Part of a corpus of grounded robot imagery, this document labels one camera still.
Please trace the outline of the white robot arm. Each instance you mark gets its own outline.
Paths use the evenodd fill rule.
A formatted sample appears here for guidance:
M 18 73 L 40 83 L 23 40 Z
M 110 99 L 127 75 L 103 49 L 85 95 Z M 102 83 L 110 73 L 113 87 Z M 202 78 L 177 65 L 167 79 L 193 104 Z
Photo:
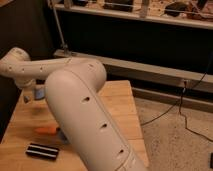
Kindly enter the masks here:
M 106 70 L 96 59 L 30 59 L 18 47 L 0 58 L 0 75 L 23 89 L 43 80 L 45 100 L 88 171 L 148 171 L 120 131 L 98 92 Z

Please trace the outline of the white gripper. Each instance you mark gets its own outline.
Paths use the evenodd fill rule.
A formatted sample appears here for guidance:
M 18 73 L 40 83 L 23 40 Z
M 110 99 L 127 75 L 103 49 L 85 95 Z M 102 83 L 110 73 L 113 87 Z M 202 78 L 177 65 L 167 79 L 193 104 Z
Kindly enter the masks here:
M 38 84 L 36 79 L 30 80 L 18 80 L 16 85 L 19 89 L 39 89 L 43 87 L 43 84 Z M 32 100 L 31 96 L 23 95 L 24 103 L 29 103 Z

